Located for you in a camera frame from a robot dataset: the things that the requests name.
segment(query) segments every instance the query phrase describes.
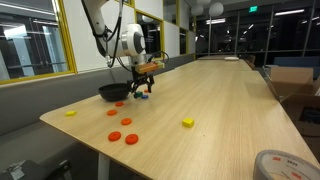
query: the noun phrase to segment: black bowl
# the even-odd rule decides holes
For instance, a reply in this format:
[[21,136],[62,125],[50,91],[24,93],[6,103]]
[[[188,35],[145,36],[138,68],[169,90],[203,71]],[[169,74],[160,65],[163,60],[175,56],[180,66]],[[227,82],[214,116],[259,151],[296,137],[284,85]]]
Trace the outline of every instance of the black bowl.
[[99,94],[107,101],[120,101],[129,94],[129,87],[125,83],[109,84],[99,88]]

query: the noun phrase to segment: exit sign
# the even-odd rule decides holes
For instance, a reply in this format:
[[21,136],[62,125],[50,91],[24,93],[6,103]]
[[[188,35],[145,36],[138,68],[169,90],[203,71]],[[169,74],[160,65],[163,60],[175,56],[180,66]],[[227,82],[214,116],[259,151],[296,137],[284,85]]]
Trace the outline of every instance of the exit sign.
[[258,6],[251,6],[249,9],[249,12],[257,12],[258,11]]

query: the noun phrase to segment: wooden table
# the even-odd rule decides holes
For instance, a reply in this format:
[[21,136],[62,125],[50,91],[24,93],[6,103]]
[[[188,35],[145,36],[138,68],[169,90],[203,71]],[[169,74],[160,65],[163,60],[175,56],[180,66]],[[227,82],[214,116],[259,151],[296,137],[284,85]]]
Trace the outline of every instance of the wooden table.
[[[252,179],[255,157],[266,149],[320,167],[258,72],[193,64],[155,76],[148,100],[130,95],[115,107],[98,95],[40,118],[151,179]],[[107,116],[110,109],[118,114]],[[77,114],[65,117],[69,110]],[[133,123],[122,126],[125,117]],[[195,120],[194,127],[182,126],[186,117]],[[112,131],[122,138],[109,142]],[[139,135],[135,145],[124,142],[131,133]]]
[[242,59],[238,61],[226,61],[226,60],[198,60],[184,66],[180,66],[177,69],[182,68],[195,68],[195,69],[224,69],[224,70],[241,70],[252,71],[250,66]]
[[237,57],[236,55],[212,55],[212,56],[204,56],[201,58],[198,58],[198,60],[221,60],[225,57]]

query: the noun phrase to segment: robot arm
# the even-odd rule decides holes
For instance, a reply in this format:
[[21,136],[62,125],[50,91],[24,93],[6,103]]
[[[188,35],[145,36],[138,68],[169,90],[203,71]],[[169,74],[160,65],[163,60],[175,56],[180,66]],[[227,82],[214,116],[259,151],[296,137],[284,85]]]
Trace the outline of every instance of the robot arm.
[[125,32],[119,35],[122,19],[122,5],[119,2],[119,18],[114,32],[109,30],[104,23],[101,7],[108,0],[81,0],[87,15],[90,27],[96,40],[100,54],[107,59],[108,66],[112,67],[116,57],[129,56],[132,81],[128,81],[131,93],[135,93],[140,85],[146,84],[149,92],[154,84],[153,75],[148,75],[150,71],[164,68],[164,64],[149,63],[145,55],[145,41],[142,28],[139,24],[128,24]]

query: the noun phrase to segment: yellow block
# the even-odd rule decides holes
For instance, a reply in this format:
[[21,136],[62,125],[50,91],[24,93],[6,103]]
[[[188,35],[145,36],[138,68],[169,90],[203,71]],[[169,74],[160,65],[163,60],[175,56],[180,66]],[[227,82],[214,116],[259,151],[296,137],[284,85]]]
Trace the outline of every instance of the yellow block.
[[194,125],[194,121],[191,118],[185,118],[182,121],[182,125],[185,126],[185,127],[191,128]]
[[77,114],[77,111],[68,111],[66,112],[66,116],[74,116]]

